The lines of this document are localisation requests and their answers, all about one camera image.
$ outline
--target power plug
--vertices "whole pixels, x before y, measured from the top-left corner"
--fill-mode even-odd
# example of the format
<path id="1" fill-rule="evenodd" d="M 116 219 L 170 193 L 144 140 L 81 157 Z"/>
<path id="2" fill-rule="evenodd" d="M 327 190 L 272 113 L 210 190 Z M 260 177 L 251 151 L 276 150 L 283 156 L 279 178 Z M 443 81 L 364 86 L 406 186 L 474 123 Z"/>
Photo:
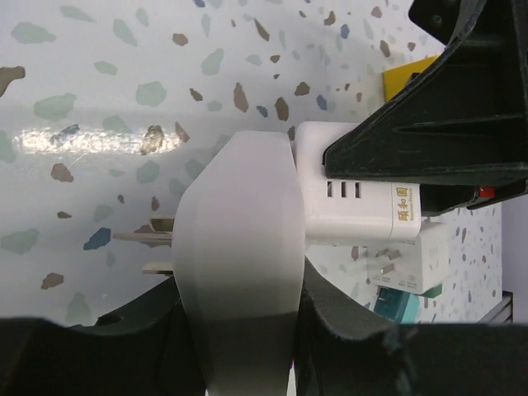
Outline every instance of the power plug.
<path id="1" fill-rule="evenodd" d="M 422 295 L 450 274 L 449 233 L 443 223 L 424 222 L 415 239 L 367 248 L 372 283 Z"/>
<path id="2" fill-rule="evenodd" d="M 331 180 L 324 150 L 357 124 L 304 122 L 295 134 L 295 166 L 304 198 L 306 242 L 415 238 L 422 223 L 418 184 Z"/>

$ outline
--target speckled table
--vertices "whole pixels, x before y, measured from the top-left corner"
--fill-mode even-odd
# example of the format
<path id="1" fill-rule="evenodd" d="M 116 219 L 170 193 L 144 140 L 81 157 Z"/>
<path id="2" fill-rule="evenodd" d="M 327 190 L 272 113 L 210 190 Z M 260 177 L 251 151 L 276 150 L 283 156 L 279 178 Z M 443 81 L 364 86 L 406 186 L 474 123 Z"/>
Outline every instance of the speckled table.
<path id="1" fill-rule="evenodd" d="M 442 50 L 410 2 L 0 2 L 0 315 L 89 324 L 156 285 L 141 266 L 170 250 L 111 232 L 173 214 L 238 130 L 365 119 L 383 70 Z M 420 320 L 476 320 L 501 296 L 500 207 L 444 219 L 453 276 Z M 372 307 L 362 248 L 308 255 Z"/>

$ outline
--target yellow object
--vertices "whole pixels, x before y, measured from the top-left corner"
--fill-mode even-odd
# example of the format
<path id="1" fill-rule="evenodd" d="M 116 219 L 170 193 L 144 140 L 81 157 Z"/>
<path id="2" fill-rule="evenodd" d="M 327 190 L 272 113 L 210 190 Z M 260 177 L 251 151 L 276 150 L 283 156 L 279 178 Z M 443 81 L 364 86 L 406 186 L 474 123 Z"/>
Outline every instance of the yellow object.
<path id="1" fill-rule="evenodd" d="M 392 68 L 384 72 L 383 84 L 385 101 L 390 101 L 393 97 L 395 97 L 396 94 L 400 92 L 405 87 L 405 85 L 407 85 L 407 82 L 413 73 L 423 72 L 437 59 L 438 56 L 433 56 L 431 58 L 412 62 L 411 64 L 405 64 L 399 68 Z"/>

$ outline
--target brown speckle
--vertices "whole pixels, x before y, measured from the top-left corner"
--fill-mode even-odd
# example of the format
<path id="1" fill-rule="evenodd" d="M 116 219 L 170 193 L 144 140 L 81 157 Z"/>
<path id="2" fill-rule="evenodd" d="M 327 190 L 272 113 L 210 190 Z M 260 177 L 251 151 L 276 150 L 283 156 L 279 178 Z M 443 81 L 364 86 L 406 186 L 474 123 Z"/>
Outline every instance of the brown speckle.
<path id="1" fill-rule="evenodd" d="M 163 145 L 164 139 L 162 127 L 160 125 L 150 125 L 147 133 L 143 137 L 143 144 L 139 151 L 141 155 L 155 153 Z"/>
<path id="2" fill-rule="evenodd" d="M 385 40 L 380 41 L 379 49 L 381 50 L 383 55 L 385 55 L 385 58 L 388 58 L 390 56 L 390 48 L 389 48 L 389 44 L 387 43 L 387 41 Z"/>
<path id="3" fill-rule="evenodd" d="M 381 11 L 381 8 L 379 7 L 372 8 L 372 11 L 370 12 L 370 14 L 374 18 L 381 18 L 383 16 L 383 12 Z"/>
<path id="4" fill-rule="evenodd" d="M 42 280 L 42 286 L 40 288 L 42 290 L 47 290 L 58 286 L 61 283 L 64 283 L 64 276 L 51 272 Z"/>
<path id="5" fill-rule="evenodd" d="M 6 92 L 7 87 L 14 80 L 20 80 L 26 76 L 26 70 L 22 66 L 15 68 L 0 68 L 0 97 Z"/>
<path id="6" fill-rule="evenodd" d="M 328 18 L 324 20 L 325 26 L 333 25 L 336 22 L 336 14 L 334 11 L 330 11 Z"/>
<path id="7" fill-rule="evenodd" d="M 183 143 L 187 143 L 191 137 L 187 134 L 187 132 L 182 128 L 179 122 L 174 123 L 174 130 L 176 131 L 176 135 Z"/>
<path id="8" fill-rule="evenodd" d="M 192 96 L 192 98 L 195 101 L 203 101 L 204 100 L 204 97 L 196 89 L 191 88 L 191 89 L 189 89 L 189 91 L 191 92 L 191 96 Z"/>
<path id="9" fill-rule="evenodd" d="M 59 219 L 71 219 L 72 215 L 70 213 L 66 213 L 66 212 L 60 211 L 60 212 L 57 213 L 57 217 Z"/>
<path id="10" fill-rule="evenodd" d="M 233 102 L 234 102 L 234 106 L 237 109 L 239 109 L 241 112 L 245 113 L 246 111 L 248 111 L 248 108 L 249 108 L 248 99 L 246 98 L 246 93 L 244 92 L 240 82 L 237 82 L 237 84 L 234 87 Z"/>
<path id="11" fill-rule="evenodd" d="M 152 201 L 150 202 L 150 209 L 154 212 L 159 209 L 159 200 L 155 196 L 152 197 Z"/>
<path id="12" fill-rule="evenodd" d="M 134 233 L 155 233 L 149 224 L 142 225 L 134 231 Z M 141 242 L 143 245 L 147 245 L 149 248 L 155 248 L 157 246 L 167 246 L 165 243 L 160 242 Z"/>
<path id="13" fill-rule="evenodd" d="M 352 257 L 352 260 L 354 260 L 355 262 L 357 262 L 357 259 L 360 258 L 360 248 L 359 248 L 359 246 L 355 246 L 355 247 L 352 248 L 351 257 Z"/>
<path id="14" fill-rule="evenodd" d="M 181 47 L 189 43 L 189 40 L 187 39 L 187 37 L 181 33 L 174 33 L 172 35 L 172 41 L 174 41 L 175 44 L 178 44 Z"/>
<path id="15" fill-rule="evenodd" d="M 264 39 L 265 41 L 269 41 L 270 34 L 267 32 L 266 29 L 264 29 L 264 26 L 261 25 L 261 22 L 259 22 L 256 18 L 254 19 L 254 21 L 255 21 L 255 26 L 257 27 L 258 35 L 262 37 L 262 39 Z"/>
<path id="16" fill-rule="evenodd" d="M 283 97 L 280 97 L 276 100 L 275 110 L 277 111 L 277 117 L 279 120 L 287 121 L 290 118 L 290 108 Z"/>
<path id="17" fill-rule="evenodd" d="M 301 97 L 304 95 L 308 95 L 310 93 L 310 85 L 308 85 L 306 82 L 301 82 L 297 88 L 295 89 L 295 95 L 297 97 Z"/>
<path id="18" fill-rule="evenodd" d="M 72 173 L 63 163 L 56 163 L 51 169 L 51 176 L 59 182 L 71 183 L 73 182 Z"/>
<path id="19" fill-rule="evenodd" d="M 288 129 L 288 137 L 290 140 L 295 140 L 295 127 L 293 125 Z"/>

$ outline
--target blue speckle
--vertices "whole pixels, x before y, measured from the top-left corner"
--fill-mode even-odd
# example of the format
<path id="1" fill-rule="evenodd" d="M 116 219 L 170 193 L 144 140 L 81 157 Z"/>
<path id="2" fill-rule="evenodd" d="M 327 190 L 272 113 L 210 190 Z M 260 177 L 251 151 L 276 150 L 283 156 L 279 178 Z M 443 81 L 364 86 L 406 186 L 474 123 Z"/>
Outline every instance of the blue speckle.
<path id="1" fill-rule="evenodd" d="M 345 24 L 345 25 L 341 26 L 341 37 L 343 39 L 347 39 L 348 35 L 350 35 L 350 29 L 348 28 L 348 25 Z"/>
<path id="2" fill-rule="evenodd" d="M 110 242 L 111 230 L 98 229 L 95 234 L 90 237 L 90 240 L 84 244 L 84 250 L 96 250 L 102 248 Z"/>
<path id="3" fill-rule="evenodd" d="M 53 145 L 56 145 L 57 147 L 62 146 L 80 130 L 79 124 L 70 125 L 68 128 L 64 128 L 57 134 L 54 134 L 50 139 L 49 142 Z"/>
<path id="4" fill-rule="evenodd" d="M 264 118 L 267 117 L 267 109 L 264 106 L 257 106 L 257 110 Z"/>
<path id="5" fill-rule="evenodd" d="M 319 109 L 327 110 L 327 100 L 323 97 L 323 95 L 317 96 L 315 100 L 317 101 L 317 105 L 319 106 Z"/>

